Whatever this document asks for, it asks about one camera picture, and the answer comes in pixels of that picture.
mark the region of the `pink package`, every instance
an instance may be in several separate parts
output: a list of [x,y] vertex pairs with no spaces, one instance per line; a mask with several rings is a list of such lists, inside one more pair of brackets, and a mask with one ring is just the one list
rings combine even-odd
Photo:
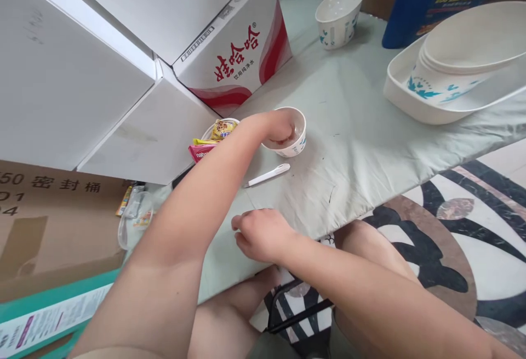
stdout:
[[217,144],[204,144],[204,145],[190,145],[188,151],[192,155],[194,162],[199,162],[202,158],[206,156]]
[[177,59],[174,71],[227,117],[291,57],[279,0],[231,0]]

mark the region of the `knee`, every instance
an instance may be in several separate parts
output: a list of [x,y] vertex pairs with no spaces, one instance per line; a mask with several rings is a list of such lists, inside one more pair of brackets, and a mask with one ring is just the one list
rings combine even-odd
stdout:
[[336,248],[343,249],[344,244],[360,242],[366,244],[371,235],[379,234],[377,230],[362,220],[355,220],[334,232],[334,243]]

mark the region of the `snack packet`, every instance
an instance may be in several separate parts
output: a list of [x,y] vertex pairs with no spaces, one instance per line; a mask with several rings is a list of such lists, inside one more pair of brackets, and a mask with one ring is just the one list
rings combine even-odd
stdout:
[[218,142],[219,140],[200,140],[200,139],[193,140],[194,145],[217,144]]
[[227,137],[236,128],[236,122],[224,122],[219,119],[215,121],[214,128],[212,129],[211,140],[222,140]]
[[194,162],[199,162],[205,155],[210,152],[217,144],[190,145],[188,150]]

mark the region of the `marble floor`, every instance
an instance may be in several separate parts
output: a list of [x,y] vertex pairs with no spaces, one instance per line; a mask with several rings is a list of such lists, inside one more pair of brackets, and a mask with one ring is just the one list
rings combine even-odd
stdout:
[[[422,285],[526,357],[526,140],[438,174],[363,219]],[[334,245],[332,237],[322,240]],[[283,283],[292,280],[283,271]],[[277,301],[282,319],[321,301],[302,283]],[[252,319],[263,330],[269,297]],[[294,343],[330,326],[330,309],[282,332]]]

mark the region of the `stack of paper bowls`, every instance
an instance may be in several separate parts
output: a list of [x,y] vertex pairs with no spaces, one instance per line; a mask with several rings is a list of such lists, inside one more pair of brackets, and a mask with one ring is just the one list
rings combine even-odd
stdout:
[[440,106],[526,54],[526,2],[480,5],[444,20],[420,48],[407,88]]

